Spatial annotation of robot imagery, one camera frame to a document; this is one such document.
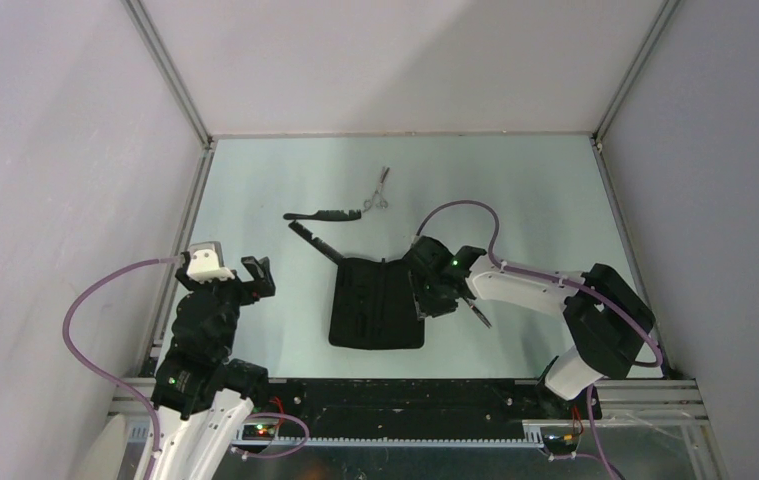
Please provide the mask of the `black straight barber comb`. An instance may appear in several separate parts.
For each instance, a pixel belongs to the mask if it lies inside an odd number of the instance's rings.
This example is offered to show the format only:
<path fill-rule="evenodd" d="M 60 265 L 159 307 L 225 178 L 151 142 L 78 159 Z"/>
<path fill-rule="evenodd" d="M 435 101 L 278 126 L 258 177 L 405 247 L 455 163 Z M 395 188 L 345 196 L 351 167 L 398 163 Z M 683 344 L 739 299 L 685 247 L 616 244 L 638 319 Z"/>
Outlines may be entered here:
<path fill-rule="evenodd" d="M 288 224 L 288 227 L 292 232 L 294 232 L 297 236 L 299 236 L 302 240 L 304 240 L 312 248 L 321 253 L 325 258 L 329 259 L 334 264 L 338 265 L 345 259 L 345 257 L 340 252 L 331 247 L 320 237 L 316 236 L 313 232 L 311 232 L 298 221 L 291 221 Z"/>

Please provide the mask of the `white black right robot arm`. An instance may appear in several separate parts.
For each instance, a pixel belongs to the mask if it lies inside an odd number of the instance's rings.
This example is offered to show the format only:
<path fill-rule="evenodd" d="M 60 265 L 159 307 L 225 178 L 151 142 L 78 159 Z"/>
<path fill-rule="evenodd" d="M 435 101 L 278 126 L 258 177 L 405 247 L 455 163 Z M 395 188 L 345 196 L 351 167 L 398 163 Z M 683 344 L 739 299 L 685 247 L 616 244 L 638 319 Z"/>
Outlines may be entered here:
<path fill-rule="evenodd" d="M 616 270 L 595 264 L 587 272 L 547 272 L 499 262 L 491 252 L 464 246 L 451 252 L 421 236 L 403 257 L 410 269 L 415 305 L 423 318 L 454 312 L 460 303 L 496 301 L 562 320 L 573 341 L 539 380 L 540 411 L 561 418 L 589 386 L 622 380 L 639 365 L 643 347 L 663 355 L 651 332 L 653 312 Z"/>

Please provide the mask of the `black zippered tool case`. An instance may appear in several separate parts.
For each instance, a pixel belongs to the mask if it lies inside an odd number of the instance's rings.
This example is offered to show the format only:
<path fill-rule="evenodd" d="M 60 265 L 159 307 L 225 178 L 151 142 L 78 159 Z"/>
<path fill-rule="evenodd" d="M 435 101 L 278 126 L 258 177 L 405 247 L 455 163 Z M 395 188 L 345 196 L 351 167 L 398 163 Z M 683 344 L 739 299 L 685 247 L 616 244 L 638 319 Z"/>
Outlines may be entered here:
<path fill-rule="evenodd" d="M 403 260 L 347 257 L 337 264 L 328 341 L 368 351 L 423 347 L 425 325 Z"/>

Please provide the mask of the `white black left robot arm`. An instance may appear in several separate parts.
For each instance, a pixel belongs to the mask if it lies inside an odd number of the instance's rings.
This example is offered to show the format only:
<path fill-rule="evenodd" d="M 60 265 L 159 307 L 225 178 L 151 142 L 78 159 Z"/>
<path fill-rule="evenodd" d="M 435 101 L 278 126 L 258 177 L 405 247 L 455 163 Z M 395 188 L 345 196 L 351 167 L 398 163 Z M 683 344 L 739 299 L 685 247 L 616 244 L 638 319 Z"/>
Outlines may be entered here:
<path fill-rule="evenodd" d="M 157 415 L 147 446 L 154 458 L 139 479 L 210 479 L 248 416 L 271 403 L 266 368 L 235 359 L 232 347 L 240 310 L 274 296 L 270 261 L 241 260 L 251 278 L 194 279 L 185 267 L 175 274 L 187 291 L 176 307 L 172 338 L 155 373 L 150 397 Z"/>

